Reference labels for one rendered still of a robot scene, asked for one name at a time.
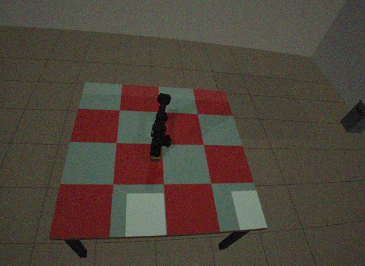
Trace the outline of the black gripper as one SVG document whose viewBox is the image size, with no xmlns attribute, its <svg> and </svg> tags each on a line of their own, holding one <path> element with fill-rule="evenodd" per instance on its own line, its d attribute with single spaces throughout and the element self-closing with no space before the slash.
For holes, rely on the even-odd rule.
<svg viewBox="0 0 365 266">
<path fill-rule="evenodd" d="M 160 150 L 159 151 L 150 151 L 150 156 L 155 156 L 155 157 L 159 157 L 160 156 Z"/>
</svg>

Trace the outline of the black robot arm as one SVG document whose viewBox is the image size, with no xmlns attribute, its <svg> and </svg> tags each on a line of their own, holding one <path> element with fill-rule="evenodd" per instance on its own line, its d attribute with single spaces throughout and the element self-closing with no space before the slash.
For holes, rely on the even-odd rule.
<svg viewBox="0 0 365 266">
<path fill-rule="evenodd" d="M 152 126 L 153 133 L 151 132 L 151 137 L 153 137 L 151 143 L 151 150 L 153 151 L 159 151 L 160 147 L 162 146 L 169 147 L 171 145 L 170 135 L 165 136 L 166 126 L 164 126 L 165 121 L 167 121 L 168 119 L 167 113 L 165 112 L 166 105 L 170 103 L 170 100 L 171 96 L 169 94 L 160 93 L 160 95 L 158 95 L 157 101 L 160 104 L 160 106 L 159 106 L 159 111 L 156 114 L 156 120 Z"/>
</svg>

